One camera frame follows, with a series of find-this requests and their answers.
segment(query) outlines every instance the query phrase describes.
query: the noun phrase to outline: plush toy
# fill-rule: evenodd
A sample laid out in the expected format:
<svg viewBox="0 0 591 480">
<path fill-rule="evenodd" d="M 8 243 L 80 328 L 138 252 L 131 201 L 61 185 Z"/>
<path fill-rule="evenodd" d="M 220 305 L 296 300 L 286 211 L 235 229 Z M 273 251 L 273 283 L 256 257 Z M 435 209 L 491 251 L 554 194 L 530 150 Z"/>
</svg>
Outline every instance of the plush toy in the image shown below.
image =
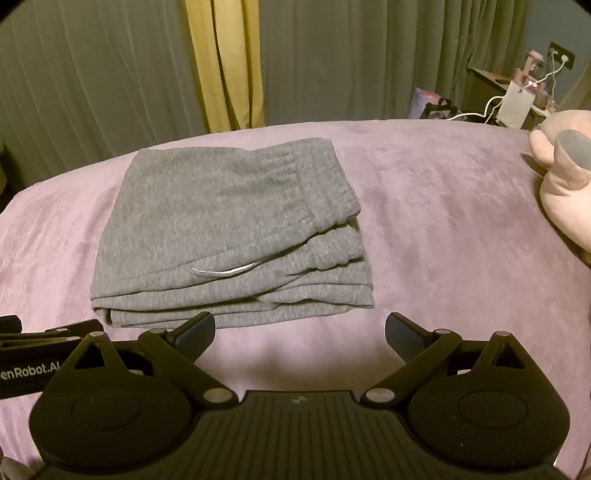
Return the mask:
<svg viewBox="0 0 591 480">
<path fill-rule="evenodd" d="M 591 138 L 591 111 L 565 110 L 550 115 L 530 133 L 534 160 L 546 169 L 554 163 L 554 144 L 562 130 L 577 130 Z"/>
<path fill-rule="evenodd" d="M 591 138 L 562 130 L 553 150 L 540 199 L 550 220 L 583 249 L 582 260 L 591 264 Z"/>
</svg>

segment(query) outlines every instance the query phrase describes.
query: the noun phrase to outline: black handheld device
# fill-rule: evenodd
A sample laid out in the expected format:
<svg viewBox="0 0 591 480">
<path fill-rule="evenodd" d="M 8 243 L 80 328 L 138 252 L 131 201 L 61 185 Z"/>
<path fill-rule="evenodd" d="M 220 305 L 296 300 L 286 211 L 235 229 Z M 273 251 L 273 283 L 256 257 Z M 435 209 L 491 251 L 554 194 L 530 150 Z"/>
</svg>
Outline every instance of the black handheld device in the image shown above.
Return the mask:
<svg viewBox="0 0 591 480">
<path fill-rule="evenodd" d="M 12 322 L 5 330 L 20 331 Z M 248 391 L 242 401 L 194 364 L 215 335 L 208 312 L 126 342 L 95 320 L 22 335 L 16 346 L 15 332 L 0 334 L 0 354 L 61 356 L 19 388 L 0 383 L 2 398 L 43 390 L 30 415 L 46 463 L 35 480 L 566 479 L 553 462 L 568 411 L 508 332 L 463 340 L 392 313 L 386 340 L 406 363 L 359 399 Z"/>
</svg>

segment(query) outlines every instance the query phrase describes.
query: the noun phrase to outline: folded gray sweatpants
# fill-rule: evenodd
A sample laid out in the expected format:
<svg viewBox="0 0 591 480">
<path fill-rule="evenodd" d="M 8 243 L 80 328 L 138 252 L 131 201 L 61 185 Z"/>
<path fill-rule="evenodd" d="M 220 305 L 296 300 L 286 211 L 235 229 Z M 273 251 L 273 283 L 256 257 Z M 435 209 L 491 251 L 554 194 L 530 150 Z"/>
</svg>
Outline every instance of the folded gray sweatpants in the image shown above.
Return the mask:
<svg viewBox="0 0 591 480">
<path fill-rule="evenodd" d="M 94 310 L 116 326 L 218 327 L 373 305 L 358 200 L 332 144 L 141 150 L 102 234 Z"/>
</svg>

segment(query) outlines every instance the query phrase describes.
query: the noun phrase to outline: purple fleece blanket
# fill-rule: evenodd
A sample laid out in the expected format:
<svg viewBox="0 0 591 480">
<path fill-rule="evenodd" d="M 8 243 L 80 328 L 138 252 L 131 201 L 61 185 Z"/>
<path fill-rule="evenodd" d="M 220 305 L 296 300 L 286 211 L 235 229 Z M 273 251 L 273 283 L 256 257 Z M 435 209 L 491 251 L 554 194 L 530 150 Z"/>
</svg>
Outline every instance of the purple fleece blanket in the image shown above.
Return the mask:
<svg viewBox="0 0 591 480">
<path fill-rule="evenodd" d="M 331 122 L 154 148 L 254 149 L 307 137 L 333 141 L 359 197 L 375 308 L 219 330 L 199 365 L 239 393 L 359 393 L 401 364 L 384 339 L 391 311 L 466 339 L 508 330 L 570 410 L 557 465 L 575 477 L 591 442 L 591 271 L 540 209 L 541 178 L 527 164 L 527 133 L 465 122 Z M 0 215 L 0 314 L 17 314 L 29 332 L 93 316 L 97 246 L 133 156 L 71 171 L 15 197 Z M 112 339 L 140 333 L 106 330 Z M 0 445 L 29 464 L 38 462 L 27 430 L 36 398 L 0 401 Z"/>
</svg>

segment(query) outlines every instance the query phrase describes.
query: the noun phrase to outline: wall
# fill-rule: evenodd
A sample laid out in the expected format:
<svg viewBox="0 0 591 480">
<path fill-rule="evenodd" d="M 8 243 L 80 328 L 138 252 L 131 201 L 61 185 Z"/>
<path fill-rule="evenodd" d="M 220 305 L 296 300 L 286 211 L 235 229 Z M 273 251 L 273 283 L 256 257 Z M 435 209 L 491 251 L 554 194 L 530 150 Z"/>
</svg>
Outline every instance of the wall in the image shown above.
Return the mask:
<svg viewBox="0 0 591 480">
<path fill-rule="evenodd" d="M 536 50 L 547 55 L 551 41 L 575 55 L 573 69 L 564 68 L 556 77 L 555 97 L 559 102 L 582 74 L 591 57 L 591 14 L 574 0 L 532 0 L 525 51 Z"/>
</svg>

